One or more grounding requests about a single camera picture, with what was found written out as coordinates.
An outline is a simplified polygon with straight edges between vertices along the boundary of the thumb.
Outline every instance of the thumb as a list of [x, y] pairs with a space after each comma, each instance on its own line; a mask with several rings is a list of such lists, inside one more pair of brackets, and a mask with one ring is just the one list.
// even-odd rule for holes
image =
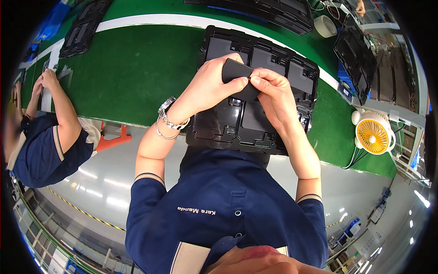
[[226, 83], [225, 88], [227, 93], [231, 95], [242, 91], [247, 84], [248, 84], [248, 77], [239, 77]]
[[258, 76], [251, 76], [251, 84], [258, 90], [260, 90], [263, 93], [266, 93], [270, 97], [274, 97], [276, 92], [276, 87], [271, 85], [268, 81], [265, 79], [262, 79]]

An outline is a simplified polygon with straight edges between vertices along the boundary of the white tape roll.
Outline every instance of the white tape roll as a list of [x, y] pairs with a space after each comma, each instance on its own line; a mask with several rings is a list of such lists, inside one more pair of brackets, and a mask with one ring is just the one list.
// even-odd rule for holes
[[327, 16], [321, 15], [320, 17], [316, 17], [313, 22], [315, 29], [322, 37], [329, 38], [337, 34], [335, 24]]

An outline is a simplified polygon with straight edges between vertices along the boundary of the white fan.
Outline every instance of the white fan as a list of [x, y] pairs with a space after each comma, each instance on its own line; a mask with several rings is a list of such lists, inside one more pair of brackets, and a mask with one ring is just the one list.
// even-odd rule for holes
[[381, 155], [391, 151], [396, 145], [396, 135], [391, 129], [388, 116], [365, 111], [362, 115], [355, 111], [351, 114], [351, 121], [356, 125], [354, 143], [361, 149], [374, 155]]

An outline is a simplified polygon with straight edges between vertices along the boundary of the hand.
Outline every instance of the hand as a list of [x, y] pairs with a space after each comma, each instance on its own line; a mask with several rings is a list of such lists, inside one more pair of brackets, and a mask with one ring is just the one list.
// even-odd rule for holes
[[41, 87], [42, 87], [42, 75], [38, 77], [38, 79], [35, 81], [35, 84], [33, 85], [32, 97], [39, 96], [41, 94]]
[[[248, 84], [247, 77], [239, 77], [226, 84], [222, 82], [222, 67], [227, 58], [243, 64], [238, 53], [228, 54], [205, 62], [188, 87], [169, 109], [170, 121], [173, 123], [183, 122], [200, 111], [214, 107], [231, 94], [243, 90]], [[174, 115], [175, 121], [172, 120], [170, 114]]]
[[17, 81], [14, 86], [14, 101], [21, 96], [21, 82]]
[[256, 68], [251, 74], [251, 84], [261, 91], [258, 100], [266, 117], [280, 136], [288, 129], [299, 126], [297, 106], [289, 81], [266, 68]]
[[42, 73], [42, 86], [50, 90], [51, 87], [59, 85], [58, 78], [53, 70], [47, 68], [46, 71]]
[[365, 14], [365, 6], [364, 6], [364, 2], [362, 0], [357, 0], [356, 13], [360, 17], [363, 17]]

